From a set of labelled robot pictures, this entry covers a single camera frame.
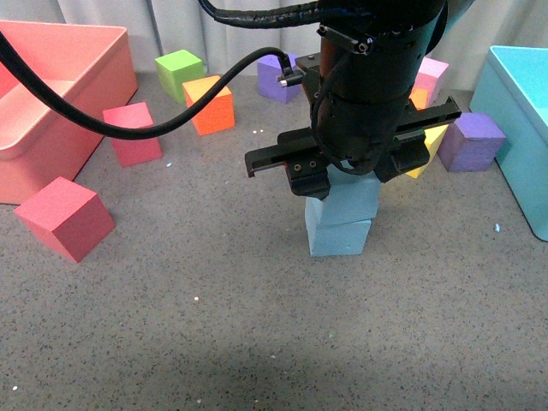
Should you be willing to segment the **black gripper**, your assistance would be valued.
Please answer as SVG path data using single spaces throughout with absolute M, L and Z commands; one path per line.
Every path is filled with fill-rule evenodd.
M 295 68 L 282 58 L 277 79 L 282 86 L 302 85 L 311 124 L 248 152 L 248 175 L 282 165 L 292 194 L 324 200 L 331 189 L 328 165 L 351 175 L 374 172 L 385 183 L 427 164 L 426 128 L 449 124 L 462 112 L 453 98 L 414 107 L 409 96 L 422 56 L 322 51 L 298 58 Z

